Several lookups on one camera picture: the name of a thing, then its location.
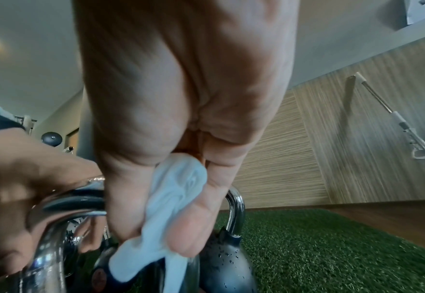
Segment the wood panel wall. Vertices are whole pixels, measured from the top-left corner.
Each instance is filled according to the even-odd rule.
[[[425,199],[425,161],[357,71],[425,139],[424,38],[287,91],[234,182],[248,208]]]
[[[357,71],[425,139],[425,39],[293,89],[332,203],[425,199],[425,161]]]

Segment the brown floor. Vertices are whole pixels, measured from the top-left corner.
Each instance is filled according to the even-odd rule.
[[[425,201],[324,207],[425,248]]]

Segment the green carpet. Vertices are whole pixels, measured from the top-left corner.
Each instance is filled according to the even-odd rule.
[[[242,243],[260,293],[425,293],[425,249],[326,210],[247,212]]]

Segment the black round pad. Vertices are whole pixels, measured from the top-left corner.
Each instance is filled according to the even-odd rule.
[[[44,133],[41,137],[41,140],[44,144],[48,144],[52,147],[59,146],[63,142],[61,135],[56,132]]]

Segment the ceiling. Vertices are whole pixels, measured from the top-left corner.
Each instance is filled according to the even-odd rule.
[[[425,37],[404,0],[301,0],[290,87]],[[0,106],[43,121],[82,89],[69,0],[0,0]]]

